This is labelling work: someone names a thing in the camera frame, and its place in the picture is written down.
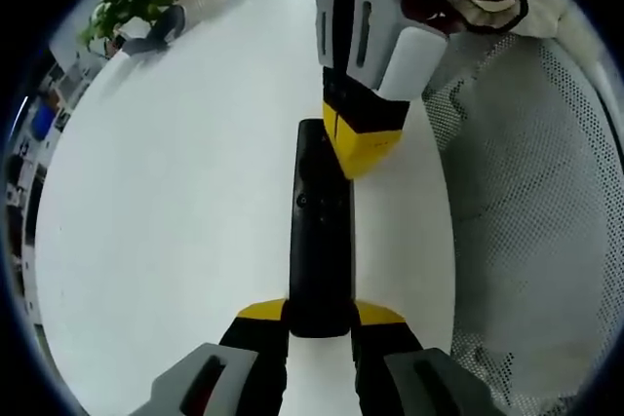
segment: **white table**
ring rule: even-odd
[[[312,0],[225,0],[166,54],[112,59],[73,113],[36,278],[52,354],[90,414],[134,410],[240,309],[286,295],[297,124],[321,115],[314,19]],[[358,296],[448,350],[449,206],[420,103],[355,204]],[[360,414],[348,337],[292,339],[288,371],[281,414]]]

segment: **white tabletop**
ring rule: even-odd
[[[232,0],[148,60],[117,55],[48,170],[36,234],[41,316],[93,416],[245,306],[288,291],[297,124],[321,116],[312,0]],[[421,103],[396,151],[356,181],[357,295],[450,347],[454,260],[442,167]],[[281,414],[360,414],[348,337],[291,340]]]

